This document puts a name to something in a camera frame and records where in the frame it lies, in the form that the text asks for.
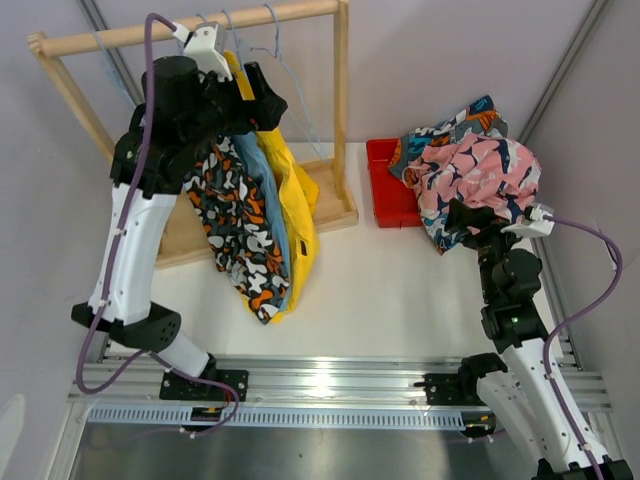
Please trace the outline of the pink patterned shorts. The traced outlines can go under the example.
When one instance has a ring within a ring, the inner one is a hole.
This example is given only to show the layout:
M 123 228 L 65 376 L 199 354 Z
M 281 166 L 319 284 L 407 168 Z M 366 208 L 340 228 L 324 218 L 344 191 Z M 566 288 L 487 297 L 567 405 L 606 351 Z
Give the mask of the pink patterned shorts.
M 489 207 L 518 223 L 535 200 L 542 169 L 517 141 L 469 134 L 459 144 L 427 146 L 404 169 L 402 180 L 417 197 L 427 226 L 443 225 L 454 200 L 470 208 Z

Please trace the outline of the blue hanger of pink shorts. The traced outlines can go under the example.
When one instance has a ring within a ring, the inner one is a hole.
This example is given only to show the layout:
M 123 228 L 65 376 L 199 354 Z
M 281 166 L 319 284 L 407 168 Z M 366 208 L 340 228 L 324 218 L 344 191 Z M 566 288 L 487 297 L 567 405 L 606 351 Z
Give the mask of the blue hanger of pink shorts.
M 274 25 L 275 25 L 274 47 L 272 49 L 269 49 L 267 47 L 251 47 L 250 50 L 252 52 L 257 52 L 257 51 L 265 52 L 270 57 L 274 58 L 280 64 L 280 66 L 285 70 L 285 72 L 288 74 L 288 76 L 292 80 L 293 85 L 295 87 L 298 100 L 300 102 L 300 106 L 302 108 L 302 112 L 304 114 L 304 118 L 306 120 L 307 126 L 303 127 L 301 121 L 298 119 L 298 117 L 294 113 L 290 113 L 289 116 L 291 117 L 292 121 L 294 122 L 298 130 L 303 134 L 305 140 L 307 141 L 309 146 L 312 148 L 314 153 L 319 157 L 319 159 L 324 164 L 328 164 L 329 163 L 328 152 L 323 146 L 319 138 L 319 135 L 316 132 L 309 108 L 307 106 L 304 94 L 301 89 L 300 82 L 297 76 L 295 75 L 293 69 L 287 64 L 287 62 L 284 59 L 283 50 L 282 50 L 281 41 L 280 41 L 281 29 L 280 29 L 279 18 L 275 12 L 275 9 L 268 2 L 264 3 L 263 6 L 268 10 L 271 16 L 271 19 L 274 21 Z

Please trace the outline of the yellow shorts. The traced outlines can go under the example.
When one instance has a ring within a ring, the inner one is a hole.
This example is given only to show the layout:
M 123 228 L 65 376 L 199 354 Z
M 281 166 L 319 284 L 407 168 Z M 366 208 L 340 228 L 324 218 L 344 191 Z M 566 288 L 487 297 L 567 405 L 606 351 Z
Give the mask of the yellow shorts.
M 296 308 L 319 252 L 313 221 L 319 187 L 296 162 L 279 130 L 255 135 L 275 177 L 290 247 L 292 284 L 280 312 L 272 317 L 278 323 Z

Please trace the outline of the blue orange graphic shorts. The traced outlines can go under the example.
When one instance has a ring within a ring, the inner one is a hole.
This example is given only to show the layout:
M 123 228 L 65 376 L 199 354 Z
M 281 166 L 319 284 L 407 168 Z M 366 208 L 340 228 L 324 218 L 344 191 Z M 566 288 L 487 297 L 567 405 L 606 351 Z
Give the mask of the blue orange graphic shorts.
M 472 102 L 453 117 L 435 126 L 417 128 L 402 136 L 398 140 L 388 169 L 393 176 L 404 184 L 402 180 L 404 169 L 410 162 L 416 160 L 427 146 L 442 147 L 449 144 L 459 144 L 469 134 L 507 138 L 507 133 L 507 124 L 496 110 L 493 99 L 486 95 Z M 421 215 L 420 218 L 422 225 L 439 253 L 443 254 L 456 245 L 457 236 L 447 233 L 445 224 L 427 226 Z

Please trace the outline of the blue hanger of yellow shorts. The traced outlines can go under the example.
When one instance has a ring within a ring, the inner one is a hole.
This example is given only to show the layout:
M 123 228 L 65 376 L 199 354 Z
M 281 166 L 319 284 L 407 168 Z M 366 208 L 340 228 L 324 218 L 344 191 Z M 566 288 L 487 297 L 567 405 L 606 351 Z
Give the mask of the blue hanger of yellow shorts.
M 236 59 L 239 64 L 238 69 L 241 72 L 245 73 L 246 72 L 245 64 L 246 64 L 246 60 L 248 59 L 248 55 L 250 54 L 251 45 L 246 39 L 244 39 L 238 33 L 233 23 L 231 14 L 226 9 L 222 10 L 222 14 L 225 16 L 228 23 L 228 29 L 231 32 L 231 37 L 233 41 L 233 52 L 235 53 Z

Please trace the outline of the camouflage orange black shorts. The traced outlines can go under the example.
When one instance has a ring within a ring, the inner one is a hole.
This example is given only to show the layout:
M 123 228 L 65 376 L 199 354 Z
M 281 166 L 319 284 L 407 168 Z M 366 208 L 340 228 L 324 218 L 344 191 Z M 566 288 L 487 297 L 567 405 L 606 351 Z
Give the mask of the camouflage orange black shorts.
M 289 281 L 266 217 L 265 199 L 236 152 L 234 136 L 220 137 L 197 156 L 184 191 L 203 226 L 216 268 L 248 310 L 267 324 L 280 312 Z

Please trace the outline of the light blue wire hanger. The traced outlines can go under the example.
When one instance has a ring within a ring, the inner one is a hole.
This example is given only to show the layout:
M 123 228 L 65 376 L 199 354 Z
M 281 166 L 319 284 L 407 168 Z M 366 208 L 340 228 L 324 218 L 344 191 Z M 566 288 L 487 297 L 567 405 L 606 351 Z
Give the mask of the light blue wire hanger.
M 111 51 L 104 46 L 96 30 L 92 35 L 98 43 L 106 60 L 106 72 L 114 87 L 120 91 L 126 101 L 135 108 L 140 102 L 139 89 L 136 87 L 131 71 L 118 49 Z

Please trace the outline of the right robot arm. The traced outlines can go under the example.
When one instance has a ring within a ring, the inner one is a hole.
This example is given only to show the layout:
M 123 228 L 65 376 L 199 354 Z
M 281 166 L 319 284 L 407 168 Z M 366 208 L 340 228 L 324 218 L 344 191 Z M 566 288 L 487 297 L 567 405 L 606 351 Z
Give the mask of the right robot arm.
M 541 260 L 518 248 L 546 237 L 560 218 L 532 204 L 519 223 L 489 207 L 450 203 L 445 224 L 478 256 L 484 307 L 481 324 L 492 353 L 462 360 L 456 389 L 468 403 L 484 403 L 519 450 L 537 465 L 539 479 L 630 479 L 630 466 L 611 457 L 579 410 L 551 346 L 568 326 L 548 330 L 533 297 L 541 288 Z

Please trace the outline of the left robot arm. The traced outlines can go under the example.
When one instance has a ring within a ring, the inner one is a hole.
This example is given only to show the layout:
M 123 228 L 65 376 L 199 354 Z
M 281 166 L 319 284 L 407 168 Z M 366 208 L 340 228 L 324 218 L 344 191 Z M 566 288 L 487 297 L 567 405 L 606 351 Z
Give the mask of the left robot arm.
M 142 76 L 144 101 L 117 141 L 110 170 L 112 212 L 99 280 L 71 318 L 125 347 L 156 355 L 183 374 L 197 400 L 216 390 L 213 358 L 181 329 L 180 315 L 151 300 L 156 257 L 186 177 L 221 135 L 275 129 L 287 109 L 256 62 L 244 66 L 253 98 L 236 77 L 222 79 L 186 56 L 151 62 Z

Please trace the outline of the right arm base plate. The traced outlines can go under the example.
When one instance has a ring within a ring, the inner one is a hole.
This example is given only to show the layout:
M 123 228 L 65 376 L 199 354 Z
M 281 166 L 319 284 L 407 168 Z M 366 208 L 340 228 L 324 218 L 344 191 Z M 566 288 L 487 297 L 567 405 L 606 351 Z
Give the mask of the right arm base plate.
M 477 393 L 478 377 L 459 373 L 426 373 L 413 387 L 422 390 L 430 406 L 485 406 Z

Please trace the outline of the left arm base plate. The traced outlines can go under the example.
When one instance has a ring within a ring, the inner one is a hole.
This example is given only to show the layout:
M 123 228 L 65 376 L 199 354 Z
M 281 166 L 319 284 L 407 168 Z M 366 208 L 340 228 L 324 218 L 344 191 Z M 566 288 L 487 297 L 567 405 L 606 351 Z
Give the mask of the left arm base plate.
M 249 386 L 247 370 L 218 370 L 215 380 L 233 388 L 238 393 L 240 402 L 246 400 Z M 159 398 L 171 401 L 233 401 L 233 395 L 224 389 L 190 381 L 173 372 L 163 375 Z

